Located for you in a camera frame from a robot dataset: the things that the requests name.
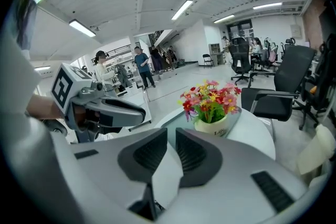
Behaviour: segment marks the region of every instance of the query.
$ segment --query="white shirt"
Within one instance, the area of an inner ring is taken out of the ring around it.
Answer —
[[[96,77],[97,80],[102,82],[103,84],[111,84],[113,85],[112,79],[115,75],[114,71],[108,72],[106,67],[103,66],[101,63],[96,65]]]
[[[260,46],[259,46],[259,45],[254,45],[252,52],[253,52],[254,54],[259,54],[259,53],[261,53]]]

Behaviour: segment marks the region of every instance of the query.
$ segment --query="railing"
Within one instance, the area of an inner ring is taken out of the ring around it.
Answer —
[[[159,52],[162,54],[163,59],[165,59],[165,62],[169,65],[169,67],[170,67],[171,69],[174,69],[173,61],[172,61],[172,58],[170,57],[170,55],[167,54],[167,53],[160,47],[160,45],[157,45],[156,48],[157,48],[157,49],[159,50]]]
[[[108,55],[109,58],[113,58],[113,57],[116,57],[116,56],[121,55],[121,54],[126,54],[127,52],[131,52],[131,45],[126,45],[126,46],[123,46],[123,47],[120,47],[120,48],[117,48],[117,49],[114,49],[114,50],[107,51],[106,55]]]
[[[151,39],[151,42],[153,43],[152,45],[155,44],[155,42],[159,39],[159,37],[161,36],[163,30],[161,31],[155,31],[155,33],[149,35],[150,36],[150,39]]]

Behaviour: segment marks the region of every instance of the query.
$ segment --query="staircase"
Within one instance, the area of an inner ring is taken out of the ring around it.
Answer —
[[[156,47],[159,52],[161,53],[162,55],[162,65],[163,65],[163,68],[164,69],[167,69],[167,68],[171,68],[171,69],[174,69],[174,65],[173,65],[173,61],[172,61],[172,58],[170,57],[169,54],[167,54],[161,47],[160,45],[157,45]]]

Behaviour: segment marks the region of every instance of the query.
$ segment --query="human arm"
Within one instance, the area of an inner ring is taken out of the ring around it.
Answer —
[[[52,98],[33,94],[27,112],[38,120],[61,119],[62,113]]]
[[[110,78],[113,78],[115,76],[115,73],[113,70],[105,73],[105,67],[99,64],[96,65],[96,76],[98,80],[108,80]]]
[[[260,53],[260,46],[259,46],[259,45],[255,45],[254,48],[253,48],[253,50],[252,50],[252,52],[253,52],[254,54],[258,54],[258,53]]]
[[[149,58],[148,58],[148,56],[147,56],[146,54],[143,54],[143,58],[145,59],[145,62],[143,62],[143,63],[141,64],[142,67],[143,67],[145,64],[147,64],[148,61],[149,61]]]

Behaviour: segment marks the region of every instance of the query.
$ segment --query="floor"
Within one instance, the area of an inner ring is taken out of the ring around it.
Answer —
[[[156,88],[150,87],[147,90],[149,98],[149,107],[152,115],[152,123],[145,123],[135,128],[131,132],[122,129],[119,134],[105,136],[108,139],[131,135],[153,128],[156,124],[168,113],[179,108],[177,101],[180,99],[182,92],[195,86],[197,83],[202,83],[204,79],[216,80],[219,86],[224,86],[227,82],[231,82],[230,77],[234,75],[231,67],[228,65],[220,65],[213,68],[195,67],[184,73],[179,73],[174,77],[156,82]],[[247,87],[246,81],[238,82],[238,87]],[[274,89],[274,78],[265,76],[257,76],[254,78],[252,87]],[[291,171],[296,169],[296,159],[300,152],[308,145],[313,138],[315,131],[313,121],[307,118],[306,125],[302,131],[298,126],[302,120],[301,111],[293,111],[291,118],[287,122],[274,121],[277,140],[276,161]],[[332,132],[336,132],[329,119],[326,123],[327,127]],[[71,132],[68,141],[76,140],[75,134]]]

